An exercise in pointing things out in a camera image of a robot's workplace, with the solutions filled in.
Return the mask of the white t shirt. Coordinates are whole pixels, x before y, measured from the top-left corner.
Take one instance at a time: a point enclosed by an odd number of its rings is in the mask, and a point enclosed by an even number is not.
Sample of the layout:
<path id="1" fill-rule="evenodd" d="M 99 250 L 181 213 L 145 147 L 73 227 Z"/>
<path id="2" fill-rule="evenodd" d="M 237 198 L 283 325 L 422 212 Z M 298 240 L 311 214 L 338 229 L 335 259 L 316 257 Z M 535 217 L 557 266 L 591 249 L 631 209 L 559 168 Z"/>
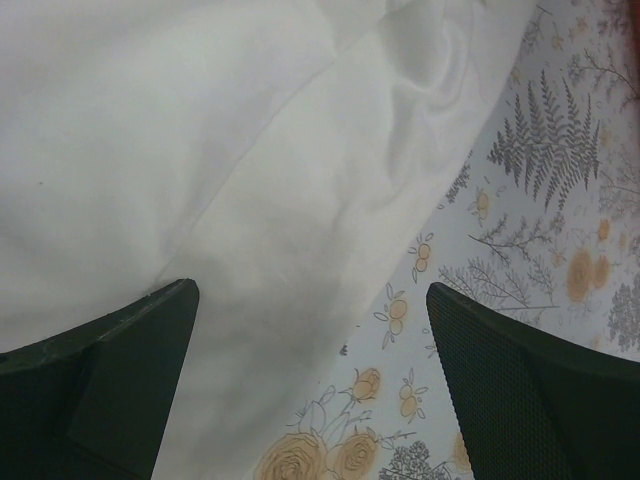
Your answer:
<path id="1" fill-rule="evenodd" d="M 5 1 L 1 355 L 181 279 L 148 479 L 243 479 L 458 174 L 531 1 Z"/>

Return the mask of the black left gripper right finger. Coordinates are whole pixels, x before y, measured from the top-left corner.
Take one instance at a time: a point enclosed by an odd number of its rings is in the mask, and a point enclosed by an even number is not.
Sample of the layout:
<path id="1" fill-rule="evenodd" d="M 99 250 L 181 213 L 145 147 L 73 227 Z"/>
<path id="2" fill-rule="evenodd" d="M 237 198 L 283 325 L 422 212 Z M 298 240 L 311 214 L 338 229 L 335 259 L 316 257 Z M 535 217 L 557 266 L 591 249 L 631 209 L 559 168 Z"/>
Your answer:
<path id="1" fill-rule="evenodd" d="M 477 479 L 636 479 L 639 365 L 435 282 L 426 308 Z"/>

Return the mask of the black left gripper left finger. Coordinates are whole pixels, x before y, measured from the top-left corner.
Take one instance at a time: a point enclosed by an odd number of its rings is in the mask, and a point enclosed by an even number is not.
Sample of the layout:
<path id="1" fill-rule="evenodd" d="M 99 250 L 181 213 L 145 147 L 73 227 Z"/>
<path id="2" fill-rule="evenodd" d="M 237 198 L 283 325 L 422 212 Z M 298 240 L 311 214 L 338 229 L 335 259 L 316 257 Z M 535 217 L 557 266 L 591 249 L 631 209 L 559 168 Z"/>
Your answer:
<path id="1" fill-rule="evenodd" d="M 198 304 L 181 279 L 2 353 L 2 478 L 150 478 Z"/>

